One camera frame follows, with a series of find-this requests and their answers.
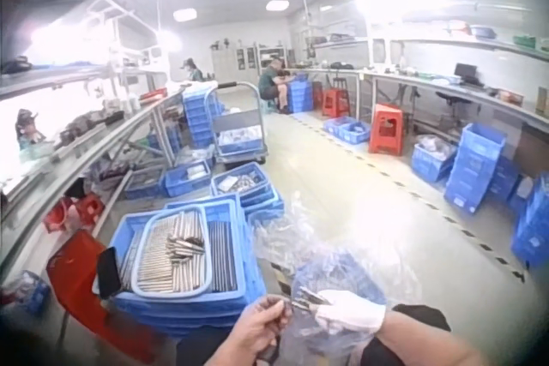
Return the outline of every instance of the smartphone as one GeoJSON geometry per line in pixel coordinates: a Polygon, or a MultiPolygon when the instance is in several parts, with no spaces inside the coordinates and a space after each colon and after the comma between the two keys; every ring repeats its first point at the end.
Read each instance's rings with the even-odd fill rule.
{"type": "Polygon", "coordinates": [[[97,259],[97,279],[100,286],[100,298],[108,299],[122,290],[118,274],[117,254],[114,248],[103,251],[97,259]]]}

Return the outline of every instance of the ceiling light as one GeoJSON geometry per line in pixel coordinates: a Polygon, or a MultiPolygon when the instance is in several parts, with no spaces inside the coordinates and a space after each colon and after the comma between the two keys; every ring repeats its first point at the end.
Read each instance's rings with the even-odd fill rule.
{"type": "Polygon", "coordinates": [[[180,51],[182,47],[181,39],[172,32],[167,32],[166,30],[162,30],[158,33],[158,43],[160,47],[167,51],[180,51]]]}
{"type": "Polygon", "coordinates": [[[281,12],[288,9],[290,3],[287,0],[271,0],[265,7],[266,10],[271,12],[281,12]]]}
{"type": "Polygon", "coordinates": [[[175,21],[192,21],[196,19],[196,9],[180,9],[173,12],[175,21]]]}

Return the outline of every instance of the seated worker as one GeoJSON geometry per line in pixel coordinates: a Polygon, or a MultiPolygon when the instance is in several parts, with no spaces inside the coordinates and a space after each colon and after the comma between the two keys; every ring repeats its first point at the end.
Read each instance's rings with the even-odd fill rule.
{"type": "Polygon", "coordinates": [[[189,70],[189,79],[190,81],[204,81],[204,76],[202,71],[197,68],[195,61],[192,60],[192,57],[189,57],[183,62],[183,68],[189,70]]]}
{"type": "Polygon", "coordinates": [[[281,75],[282,61],[275,57],[259,77],[257,88],[263,100],[278,98],[281,113],[288,114],[288,86],[293,76],[281,75]]]}
{"type": "MultiPolygon", "coordinates": [[[[448,331],[439,310],[406,305],[391,310],[350,291],[320,291],[319,295],[331,303],[312,308],[321,327],[331,333],[346,329],[374,336],[360,352],[361,366],[487,365],[476,349],[448,331]]],[[[244,310],[206,366],[253,366],[291,317],[292,310],[284,297],[260,298],[244,310]]],[[[191,359],[185,358],[190,360],[188,365],[202,364],[191,359]]]]}
{"type": "Polygon", "coordinates": [[[27,109],[20,109],[17,113],[15,133],[20,150],[45,140],[45,136],[36,129],[36,123],[34,122],[36,116],[33,116],[33,113],[27,109]]]}

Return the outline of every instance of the tray of rods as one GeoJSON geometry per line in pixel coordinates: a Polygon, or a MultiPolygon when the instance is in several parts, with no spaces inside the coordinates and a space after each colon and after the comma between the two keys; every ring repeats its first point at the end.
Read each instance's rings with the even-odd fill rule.
{"type": "Polygon", "coordinates": [[[131,270],[131,289],[135,294],[192,297],[205,292],[212,278],[203,207],[171,210],[148,221],[131,270]]]}

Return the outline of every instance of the red stool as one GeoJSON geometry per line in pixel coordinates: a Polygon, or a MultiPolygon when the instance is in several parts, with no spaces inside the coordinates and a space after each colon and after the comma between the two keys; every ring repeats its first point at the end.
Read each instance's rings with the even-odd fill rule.
{"type": "Polygon", "coordinates": [[[320,81],[312,82],[312,98],[315,109],[323,107],[323,84],[320,81]]]}
{"type": "Polygon", "coordinates": [[[343,89],[328,89],[324,92],[323,116],[349,116],[349,93],[343,89]]]}
{"type": "Polygon", "coordinates": [[[76,233],[46,265],[57,300],[84,327],[126,355],[142,363],[155,359],[157,336],[149,328],[124,317],[114,322],[113,314],[101,306],[92,293],[97,258],[105,246],[87,231],[76,233]]]}
{"type": "Polygon", "coordinates": [[[403,127],[404,115],[398,106],[376,105],[368,152],[377,153],[383,150],[400,156],[402,154],[403,127]]]}
{"type": "Polygon", "coordinates": [[[95,226],[95,222],[97,222],[105,209],[105,205],[100,197],[94,192],[88,193],[86,197],[77,201],[75,207],[82,225],[91,227],[95,226]]]}
{"type": "Polygon", "coordinates": [[[69,208],[73,205],[69,197],[62,197],[44,218],[44,226],[48,233],[67,230],[69,208]]]}

